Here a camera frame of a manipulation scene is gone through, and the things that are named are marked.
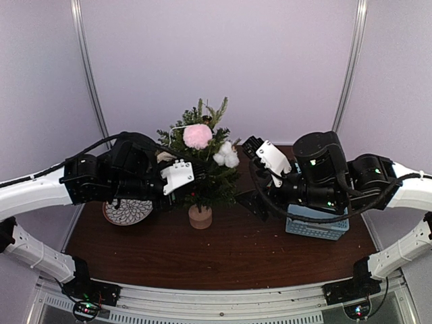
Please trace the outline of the beige bow ornament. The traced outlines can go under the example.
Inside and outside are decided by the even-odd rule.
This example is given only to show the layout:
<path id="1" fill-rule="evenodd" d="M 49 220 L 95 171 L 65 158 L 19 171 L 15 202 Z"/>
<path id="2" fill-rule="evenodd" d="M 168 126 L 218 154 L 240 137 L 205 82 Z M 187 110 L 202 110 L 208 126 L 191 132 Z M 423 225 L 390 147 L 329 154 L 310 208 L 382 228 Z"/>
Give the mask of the beige bow ornament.
<path id="1" fill-rule="evenodd" d="M 177 159 L 177 157 L 175 155 L 172 155 L 171 153 L 168 152 L 160 152 L 156 155 L 157 158 L 157 163 L 161 163 L 161 162 L 169 162 L 169 161 L 173 161 L 175 159 Z"/>

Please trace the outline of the white cotton ornament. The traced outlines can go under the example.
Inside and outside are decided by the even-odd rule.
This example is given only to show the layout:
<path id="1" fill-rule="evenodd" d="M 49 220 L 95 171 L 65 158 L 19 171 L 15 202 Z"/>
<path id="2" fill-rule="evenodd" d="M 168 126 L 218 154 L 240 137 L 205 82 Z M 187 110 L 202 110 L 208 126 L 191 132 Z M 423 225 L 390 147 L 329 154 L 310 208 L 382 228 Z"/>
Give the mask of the white cotton ornament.
<path id="1" fill-rule="evenodd" d="M 240 163 L 238 153 L 230 141 L 225 141 L 221 145 L 219 151 L 213 155 L 213 160 L 219 166 L 226 166 L 228 168 L 235 168 Z"/>

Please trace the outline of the pink ornament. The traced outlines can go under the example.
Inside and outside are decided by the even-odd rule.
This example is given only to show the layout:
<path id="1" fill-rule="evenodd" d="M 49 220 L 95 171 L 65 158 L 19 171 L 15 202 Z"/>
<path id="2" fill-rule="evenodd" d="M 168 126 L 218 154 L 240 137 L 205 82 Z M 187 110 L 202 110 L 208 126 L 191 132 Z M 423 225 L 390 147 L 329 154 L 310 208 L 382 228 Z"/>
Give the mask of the pink ornament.
<path id="1" fill-rule="evenodd" d="M 171 146 L 173 140 L 171 136 L 174 130 L 184 130 L 184 144 L 192 149 L 205 149 L 209 145 L 209 141 L 213 138 L 213 133 L 206 124 L 192 124 L 188 126 L 175 126 L 169 131 L 169 144 Z"/>

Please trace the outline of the small green christmas tree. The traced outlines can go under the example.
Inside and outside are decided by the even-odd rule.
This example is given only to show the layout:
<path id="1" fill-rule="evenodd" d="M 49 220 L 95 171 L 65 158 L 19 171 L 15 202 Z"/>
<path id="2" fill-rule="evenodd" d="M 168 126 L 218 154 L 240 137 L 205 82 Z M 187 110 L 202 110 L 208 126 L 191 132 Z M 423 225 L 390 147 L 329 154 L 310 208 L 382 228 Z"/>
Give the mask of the small green christmas tree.
<path id="1" fill-rule="evenodd" d="M 227 111 L 228 98 L 224 97 L 220 108 L 214 109 L 202 99 L 198 100 L 197 106 L 185 110 L 182 117 L 168 130 L 157 130 L 159 142 L 167 147 L 172 155 L 192 163 L 202 164 L 207 168 L 204 178 L 194 180 L 191 184 L 184 187 L 187 192 L 184 207 L 188 208 L 190 225 L 197 230 L 204 230 L 211 226 L 213 221 L 213 209 L 217 206 L 232 206 L 235 203 L 236 182 L 240 178 L 238 166 L 228 168 L 219 166 L 214 160 L 213 155 L 217 153 L 225 141 L 230 141 L 237 151 L 236 145 L 239 140 L 230 140 L 229 128 L 219 127 L 223 115 Z M 205 124 L 203 116 L 208 115 L 212 120 L 208 125 L 213 138 L 209 141 L 208 147 L 197 150 L 189 148 L 184 144 L 184 130 L 174 130 L 171 136 L 173 140 L 169 144 L 169 131 L 175 126 L 188 126 L 192 124 Z"/>

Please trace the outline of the red bauble ornament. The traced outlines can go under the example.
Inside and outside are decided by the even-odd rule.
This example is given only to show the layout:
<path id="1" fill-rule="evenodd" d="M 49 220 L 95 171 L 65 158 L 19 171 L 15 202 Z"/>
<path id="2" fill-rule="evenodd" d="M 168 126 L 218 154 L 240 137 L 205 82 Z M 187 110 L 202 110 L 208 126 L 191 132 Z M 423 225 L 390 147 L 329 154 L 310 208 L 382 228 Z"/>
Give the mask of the red bauble ornament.
<path id="1" fill-rule="evenodd" d="M 205 124 L 209 124 L 209 123 L 211 122 L 211 120 L 212 120 L 212 117 L 211 117 L 211 116 L 208 116 L 208 115 L 204 115 L 204 116 L 202 117 L 202 120 L 203 120 L 203 122 L 204 122 Z"/>

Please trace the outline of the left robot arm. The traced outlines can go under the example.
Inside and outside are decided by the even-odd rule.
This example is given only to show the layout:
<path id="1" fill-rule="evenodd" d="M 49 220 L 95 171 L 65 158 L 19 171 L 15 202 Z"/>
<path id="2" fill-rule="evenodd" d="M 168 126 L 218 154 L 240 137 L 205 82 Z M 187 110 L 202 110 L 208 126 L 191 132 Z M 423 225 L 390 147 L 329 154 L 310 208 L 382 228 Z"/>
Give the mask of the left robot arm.
<path id="1" fill-rule="evenodd" d="M 97 294 L 85 261 L 32 237 L 15 216 L 53 206 L 99 201 L 172 204 L 195 179 L 192 160 L 136 132 L 102 139 L 46 170 L 1 183 L 1 252 L 53 276 L 83 300 Z"/>

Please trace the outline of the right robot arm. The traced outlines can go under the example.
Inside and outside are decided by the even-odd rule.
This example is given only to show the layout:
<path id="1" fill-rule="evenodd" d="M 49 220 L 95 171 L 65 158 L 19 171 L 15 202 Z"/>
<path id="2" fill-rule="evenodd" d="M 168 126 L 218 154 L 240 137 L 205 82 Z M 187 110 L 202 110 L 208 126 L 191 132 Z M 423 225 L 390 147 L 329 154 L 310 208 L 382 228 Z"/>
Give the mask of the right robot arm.
<path id="1" fill-rule="evenodd" d="M 350 279 L 323 286 L 327 302 L 364 298 L 381 290 L 395 269 L 431 248 L 431 176 L 391 159 L 363 154 L 348 161 L 338 135 L 313 132 L 293 145 L 288 159 L 267 140 L 248 138 L 242 146 L 249 158 L 254 190 L 238 202 L 258 215 L 312 223 L 336 223 L 371 209 L 423 210 L 423 219 L 404 237 L 381 252 L 355 262 Z"/>

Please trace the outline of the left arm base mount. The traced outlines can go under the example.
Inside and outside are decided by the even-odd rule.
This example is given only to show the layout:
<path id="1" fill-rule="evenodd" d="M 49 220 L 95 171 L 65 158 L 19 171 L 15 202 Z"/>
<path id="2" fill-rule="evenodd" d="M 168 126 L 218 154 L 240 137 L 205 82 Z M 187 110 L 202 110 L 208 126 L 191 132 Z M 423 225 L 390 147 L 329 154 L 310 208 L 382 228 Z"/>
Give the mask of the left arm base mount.
<path id="1" fill-rule="evenodd" d="M 116 306 L 121 292 L 120 286 L 91 279 L 86 261 L 78 257 L 73 257 L 72 260 L 75 265 L 74 277 L 62 284 L 63 293 L 79 300 Z"/>

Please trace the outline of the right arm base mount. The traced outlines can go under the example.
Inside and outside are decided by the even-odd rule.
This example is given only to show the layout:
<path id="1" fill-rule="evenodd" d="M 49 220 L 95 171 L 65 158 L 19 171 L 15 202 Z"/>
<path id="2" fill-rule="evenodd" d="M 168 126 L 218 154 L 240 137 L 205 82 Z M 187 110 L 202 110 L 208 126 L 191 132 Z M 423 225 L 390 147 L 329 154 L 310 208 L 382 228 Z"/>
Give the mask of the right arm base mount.
<path id="1" fill-rule="evenodd" d="M 381 291 L 381 281 L 373 279 L 366 259 L 355 262 L 353 277 L 323 285 L 327 305 L 366 298 Z"/>

